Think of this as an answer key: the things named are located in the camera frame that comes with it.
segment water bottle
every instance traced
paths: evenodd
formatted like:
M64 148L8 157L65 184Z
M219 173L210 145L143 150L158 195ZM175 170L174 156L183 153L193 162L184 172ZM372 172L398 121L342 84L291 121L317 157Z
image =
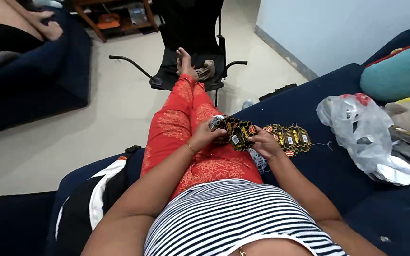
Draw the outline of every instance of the water bottle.
M252 106L252 105L253 105L252 100L251 100L251 99L248 99L247 101L243 102L242 110L245 109L245 108L247 108L247 107L250 107L250 106Z

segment black and white striped top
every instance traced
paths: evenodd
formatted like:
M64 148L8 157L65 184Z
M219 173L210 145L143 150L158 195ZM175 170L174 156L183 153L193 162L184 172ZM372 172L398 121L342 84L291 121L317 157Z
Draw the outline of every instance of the black and white striped top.
M145 255L224 256L265 238L295 240L315 256L346 255L284 190L237 178L175 197L151 226Z

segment bare foot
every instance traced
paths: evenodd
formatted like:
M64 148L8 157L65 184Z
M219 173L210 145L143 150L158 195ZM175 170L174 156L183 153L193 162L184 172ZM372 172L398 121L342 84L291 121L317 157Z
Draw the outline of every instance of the bare foot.
M48 26L43 26L42 29L40 30L40 32L46 37L48 38L48 40L50 41L55 41L58 38L60 38L60 36L63 33L62 28L60 27L60 25L58 24L58 22L56 21L50 21L48 23Z
M42 12L37 12L37 11L30 11L31 15L36 17L39 21L43 19L47 19L52 17L55 13L49 10L42 11Z
M199 75L191 67L191 55L187 53L183 48L178 48L176 51L178 54L177 69L181 74L190 75L194 80L199 80Z

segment red pants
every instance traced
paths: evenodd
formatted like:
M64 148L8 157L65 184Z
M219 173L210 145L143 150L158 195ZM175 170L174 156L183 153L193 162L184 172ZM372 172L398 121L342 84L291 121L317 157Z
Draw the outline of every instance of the red pants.
M197 125L221 114L203 84L194 83L188 75L181 75L164 106L153 116L140 175L183 146ZM226 178L263 183L248 152L235 151L230 144L218 146L211 143L193 158L170 199L194 185Z

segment beige tile floor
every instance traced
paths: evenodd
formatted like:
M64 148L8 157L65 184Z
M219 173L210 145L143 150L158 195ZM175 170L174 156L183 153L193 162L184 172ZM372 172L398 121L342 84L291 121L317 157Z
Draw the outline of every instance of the beige tile floor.
M219 90L219 109L238 112L248 98L257 98L306 79L254 34L259 0L225 0L222 34L227 60L234 66ZM0 132L0 195L56 190L74 169L121 153L134 144L145 146L153 114L168 91L150 89L148 79L127 62L132 58L156 73L163 54L159 33L94 40L91 103L88 107Z

